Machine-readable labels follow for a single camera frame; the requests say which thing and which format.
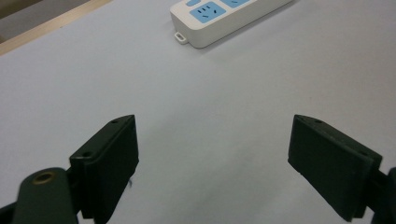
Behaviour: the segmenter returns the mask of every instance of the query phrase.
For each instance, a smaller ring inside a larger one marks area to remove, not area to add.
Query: power strip
[[[292,0],[183,0],[171,7],[180,44],[204,48]]]

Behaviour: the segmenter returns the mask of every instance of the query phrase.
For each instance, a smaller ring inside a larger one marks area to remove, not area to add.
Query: black plastic part
[[[66,171],[50,168],[22,183],[12,224],[77,224]]]
[[[14,211],[16,203],[11,203],[5,207],[0,208],[0,223],[8,224],[11,223],[12,217],[14,216]]]
[[[109,221],[138,162],[134,116],[110,121],[70,157],[75,206],[84,218]]]
[[[396,168],[391,169],[388,177],[383,180],[384,185],[378,185],[381,194],[369,204],[375,211],[372,223],[394,224],[396,223]]]
[[[321,120],[294,117],[289,163],[346,221],[364,215],[367,184],[375,179],[381,160]]]

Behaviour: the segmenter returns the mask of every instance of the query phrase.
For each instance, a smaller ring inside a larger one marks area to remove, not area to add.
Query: electrical outlet
[[[170,8],[180,44],[204,48],[292,0],[182,0]]]
[[[208,2],[190,12],[198,21],[205,23],[225,13],[224,8],[214,2]]]
[[[220,0],[222,3],[229,7],[239,7],[246,3],[248,0]]]

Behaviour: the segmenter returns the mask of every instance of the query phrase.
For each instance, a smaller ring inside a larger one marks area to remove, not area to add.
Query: blue outlet panel
[[[201,23],[206,23],[225,13],[225,9],[214,2],[208,2],[190,11],[190,14]]]
[[[242,4],[248,2],[248,0],[220,0],[220,1],[229,7],[239,7]]]

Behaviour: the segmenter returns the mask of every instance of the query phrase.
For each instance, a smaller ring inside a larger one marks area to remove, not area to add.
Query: gray tabletop
[[[135,114],[140,163],[110,223],[345,223],[287,163],[292,118],[396,166],[395,2],[296,0],[205,49],[173,38],[175,3],[115,0],[0,57],[0,206]]]

